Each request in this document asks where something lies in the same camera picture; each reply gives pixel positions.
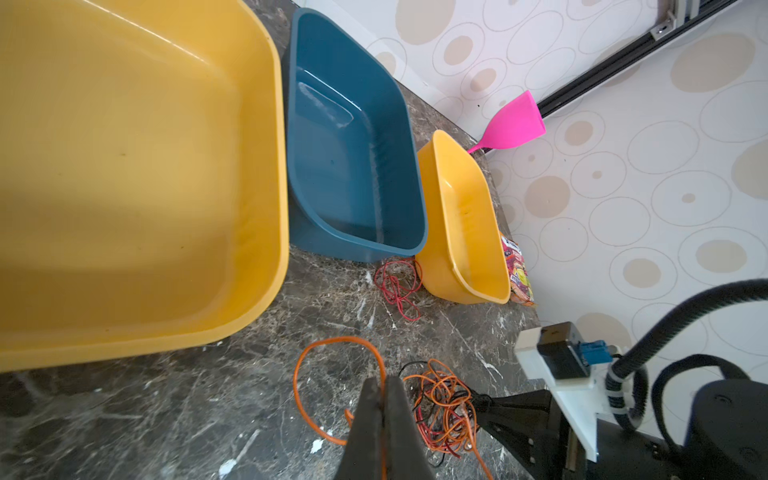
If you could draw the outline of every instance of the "red wire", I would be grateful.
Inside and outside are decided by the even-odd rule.
[[[382,291],[384,294],[384,300],[386,300],[389,305],[397,305],[397,310],[400,312],[400,315],[402,315],[402,318],[410,320],[411,322],[415,322],[416,320],[422,318],[422,313],[419,311],[419,308],[411,301],[411,299],[408,298],[408,296],[422,287],[422,266],[419,265],[419,262],[417,262],[416,259],[412,260],[412,263],[408,260],[391,260],[387,263],[384,263],[376,271],[376,274],[373,275],[373,282],[376,284],[379,290]],[[406,288],[400,285],[400,280],[396,276],[389,275],[387,273],[387,267],[397,263],[402,263],[403,265],[409,266],[413,272],[413,282],[410,288]],[[413,309],[416,311],[416,316],[407,316],[404,311],[405,309],[403,308],[403,303],[408,303],[411,307],[413,307]]]

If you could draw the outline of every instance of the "blue connector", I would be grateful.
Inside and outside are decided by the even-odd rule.
[[[595,342],[582,342],[579,344],[581,351],[581,357],[586,360],[589,365],[597,365],[598,363],[611,363],[613,358],[608,352],[608,347],[603,340],[597,340]]]

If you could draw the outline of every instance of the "circle pattern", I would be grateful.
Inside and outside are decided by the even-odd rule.
[[[571,20],[594,17],[611,6],[612,0],[568,0],[565,13]]]
[[[726,143],[768,134],[768,81],[745,81],[712,97],[699,115],[701,130]]]
[[[507,58],[514,65],[541,57],[554,45],[563,30],[563,15],[550,10],[531,17],[509,41]]]
[[[504,31],[520,25],[541,0],[485,0],[482,19],[488,30]]]
[[[509,231],[514,232],[523,223],[525,208],[523,208],[520,200],[514,197],[501,197],[499,200],[502,202],[502,210],[504,211],[507,225],[509,225]]]
[[[525,269],[527,271],[533,270],[536,263],[538,263],[538,247],[536,246],[536,242],[534,242],[528,235],[521,235],[519,233],[513,235],[512,239],[518,247],[520,247],[520,251],[523,253]]]
[[[593,111],[566,117],[554,133],[554,145],[566,155],[581,155],[597,147],[605,133],[603,118]]]
[[[571,189],[560,177],[539,177],[525,191],[525,208],[535,217],[556,217],[568,206]]]
[[[429,43],[448,27],[456,0],[400,0],[395,10],[395,28],[411,45]]]
[[[682,121],[660,121],[629,142],[627,159],[644,174],[665,174],[685,165],[699,149],[699,134]]]
[[[762,275],[768,267],[768,248],[745,230],[710,227],[683,240],[677,261],[695,280],[714,286]]]
[[[613,197],[600,202],[589,216],[589,230],[612,247],[625,247],[643,238],[650,228],[650,214],[634,198]]]
[[[747,148],[730,171],[733,183],[757,200],[768,200],[768,140]]]
[[[662,180],[654,188],[650,204],[665,222],[695,227],[725,213],[730,197],[730,187],[722,178],[702,170],[689,170]]]
[[[754,58],[751,38],[738,33],[713,35],[687,47],[672,65],[670,77],[681,91],[714,91],[743,75]]]
[[[558,48],[539,58],[525,75],[529,90],[546,88],[559,80],[574,64],[576,52],[572,48]]]
[[[401,80],[408,65],[408,54],[402,43],[394,38],[380,38],[366,48],[394,78]]]
[[[538,237],[541,252],[556,262],[570,262],[587,249],[589,236],[584,225],[568,217],[551,220]]]
[[[602,198],[618,190],[626,177],[627,165],[618,155],[599,151],[576,163],[571,172],[571,187],[582,197]]]
[[[650,286],[635,286],[632,283],[638,283],[636,279],[633,279],[632,276],[627,279],[624,276],[627,265],[639,259],[655,263],[661,272],[658,281]],[[616,290],[637,300],[661,298],[671,292],[677,283],[677,268],[675,268],[670,257],[667,257],[659,250],[647,247],[630,248],[619,253],[611,261],[608,274]]]
[[[642,9],[638,0],[612,5],[587,27],[578,42],[578,50],[590,54],[609,47],[632,28]]]
[[[491,178],[496,190],[503,192],[507,190],[509,186],[509,166],[501,160],[493,160],[488,162],[488,169],[491,171]]]
[[[432,67],[440,75],[460,74],[472,66],[484,46],[485,33],[479,25],[458,24],[438,40],[432,53]]]
[[[522,178],[535,178],[552,164],[552,146],[539,137],[515,149],[512,155],[512,171]]]
[[[768,356],[767,302],[742,303],[710,313],[710,326],[715,335],[734,349],[752,355]]]
[[[672,303],[651,303],[639,309],[632,317],[632,334],[638,341],[675,307]],[[709,334],[703,319],[698,319],[678,333],[657,355],[676,361],[702,353],[707,348]]]
[[[524,90],[517,85],[499,88],[493,95],[488,97],[482,107],[482,116],[491,120],[507,103],[519,97]]]
[[[624,351],[633,344],[627,327],[604,313],[585,313],[576,320],[576,328],[587,342],[604,340],[608,345],[620,346]]]
[[[483,60],[467,71],[462,80],[462,97],[467,100],[483,98],[494,91],[507,74],[507,64],[500,58]]]
[[[650,288],[661,280],[661,270],[646,258],[636,258],[624,265],[624,279],[637,288]]]

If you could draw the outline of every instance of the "tangled wire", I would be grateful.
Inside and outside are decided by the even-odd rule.
[[[461,452],[472,451],[488,480],[493,480],[488,466],[477,449],[477,414],[472,405],[472,392],[446,364],[436,359],[406,363],[400,374],[410,365],[424,364],[427,370],[403,379],[419,380],[419,391],[413,405],[413,418],[427,447],[434,452],[461,458]]]

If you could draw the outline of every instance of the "orange wire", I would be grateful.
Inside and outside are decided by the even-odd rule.
[[[299,413],[301,414],[304,421],[307,424],[309,424],[312,430],[317,432],[325,440],[328,440],[329,442],[335,443],[337,445],[344,446],[346,445],[346,440],[338,439],[336,437],[328,435],[323,430],[321,430],[320,427],[317,426],[317,424],[312,421],[310,416],[307,415],[306,410],[304,410],[304,406],[301,404],[301,400],[299,400],[299,367],[301,367],[301,363],[304,361],[304,357],[306,357],[306,354],[309,353],[311,349],[317,346],[328,345],[330,343],[341,343],[341,342],[358,343],[359,345],[366,347],[368,350],[371,351],[371,353],[373,353],[373,355],[376,357],[376,362],[379,364],[379,373],[381,374],[381,377],[382,377],[382,394],[384,393],[384,380],[386,378],[386,370],[384,369],[384,359],[382,358],[381,354],[376,349],[376,347],[374,347],[373,344],[368,340],[364,340],[356,336],[337,336],[332,339],[319,340],[315,343],[310,343],[310,345],[307,346],[303,352],[301,352],[301,356],[299,356],[299,361],[296,363],[296,368],[293,370],[293,396],[296,397],[296,406],[299,407]],[[344,416],[346,418],[346,421],[351,426],[352,420],[355,417],[352,415],[352,413],[348,409],[344,411]]]
[[[433,362],[439,364],[445,369],[445,371],[436,370],[432,366]],[[485,462],[483,462],[483,459],[480,456],[480,452],[477,449],[476,432],[479,427],[472,424],[473,420],[477,419],[477,412],[475,411],[475,406],[472,405],[472,394],[470,393],[469,388],[453,373],[453,371],[446,364],[440,362],[439,360],[429,359],[427,362],[427,367],[428,369],[423,374],[409,375],[403,379],[404,382],[409,379],[421,380],[422,391],[421,395],[419,395],[414,404],[414,419],[418,424],[419,433],[421,433],[422,438],[424,439],[424,443],[430,450],[434,452],[450,453],[451,455],[457,457],[460,455],[458,455],[455,450],[472,450],[472,452],[475,454],[475,457],[477,457],[478,462],[480,463],[480,466],[485,473],[485,476],[488,477],[488,480],[493,480],[491,471],[488,470],[488,466],[485,464]],[[426,382],[431,384],[431,388],[425,387]],[[466,391],[466,395],[459,396],[457,399],[450,401],[450,399],[457,392],[461,392],[461,390],[457,390],[457,388],[464,389],[464,391]],[[438,400],[435,397],[438,392],[441,395],[441,399],[447,399],[448,401],[442,402]],[[425,397],[433,404],[441,407],[443,410],[443,432],[436,438],[431,438],[429,433],[432,433],[432,435],[436,434],[436,432],[433,431],[433,427],[439,421],[440,415],[438,413],[430,413],[430,416],[433,418],[431,425],[427,427],[424,422],[429,421],[429,418],[420,419],[420,409],[416,409],[417,406],[421,405],[422,399]],[[463,407],[461,415],[456,412],[456,409],[458,409],[460,406]],[[472,411],[472,420],[469,418],[469,410]],[[462,418],[461,422],[456,422],[456,417]]]
[[[314,343],[309,344],[303,352],[301,352],[301,355],[299,356],[299,361],[296,362],[296,368],[293,370],[293,396],[296,397],[296,406],[299,408],[299,413],[301,414],[304,421],[310,426],[312,430],[314,430],[318,435],[323,437],[324,439],[328,440],[331,443],[335,443],[336,445],[346,445],[346,440],[338,439],[336,437],[333,437],[331,435],[328,435],[323,430],[320,429],[319,426],[310,418],[310,416],[306,413],[306,410],[304,410],[304,406],[301,404],[301,400],[299,399],[299,368],[301,367],[302,362],[306,358],[306,354],[310,352],[311,349],[314,349],[321,345],[328,345],[330,343],[358,343],[359,345],[362,345],[366,347],[368,350],[373,353],[373,355],[376,357],[376,362],[379,364],[379,373],[382,378],[382,394],[384,394],[384,382],[386,378],[386,370],[384,368],[384,359],[382,358],[379,351],[376,349],[376,347],[373,346],[371,342],[368,340],[361,339],[356,336],[337,336],[331,339],[325,339],[320,340]],[[432,368],[432,363],[438,363],[440,366],[445,368],[445,371],[442,370],[435,370]],[[403,381],[406,381],[408,379],[414,379],[418,378],[421,379],[422,384],[422,393],[417,398],[415,404],[418,406],[422,399],[426,397],[430,402],[434,403],[435,405],[443,408],[445,411],[442,415],[442,424],[444,432],[442,435],[440,435],[437,439],[428,439],[425,433],[423,432],[421,426],[419,426],[419,433],[421,433],[422,438],[424,439],[424,443],[433,451],[435,452],[442,452],[442,453],[451,453],[452,455],[459,456],[453,451],[453,448],[458,449],[459,447],[463,450],[472,450],[473,453],[475,453],[475,457],[477,457],[478,462],[480,463],[480,466],[483,469],[483,472],[485,473],[485,476],[488,477],[488,480],[493,480],[493,475],[491,474],[491,471],[488,470],[488,466],[483,462],[482,457],[480,456],[480,452],[478,452],[477,449],[477,436],[476,432],[479,429],[478,426],[472,424],[472,420],[469,418],[469,410],[472,411],[472,418],[477,418],[477,412],[475,411],[475,406],[472,405],[472,394],[469,391],[469,388],[462,382],[454,373],[453,371],[447,367],[446,364],[436,360],[436,359],[430,359],[427,362],[428,370],[424,372],[423,375],[410,375],[403,379]],[[432,388],[427,390],[425,389],[425,381],[430,382],[432,384]],[[457,398],[456,400],[452,402],[440,402],[435,398],[435,390],[439,389],[443,392],[443,394],[446,396],[446,398],[450,399],[453,397],[454,394],[457,392],[457,387],[460,387],[464,389],[467,392],[466,396],[462,396]],[[459,406],[463,406],[462,415],[459,415],[456,413],[456,409]],[[454,415],[458,417],[462,417],[461,422],[453,422]],[[349,423],[349,425],[352,425],[352,420],[354,420],[354,416],[352,413],[348,410],[344,410],[344,416],[346,418],[346,421]],[[438,416],[435,414],[435,418],[432,420],[432,425],[430,426],[430,430],[434,426],[435,422],[438,421]],[[382,462],[382,477],[386,478],[386,467],[385,462]]]

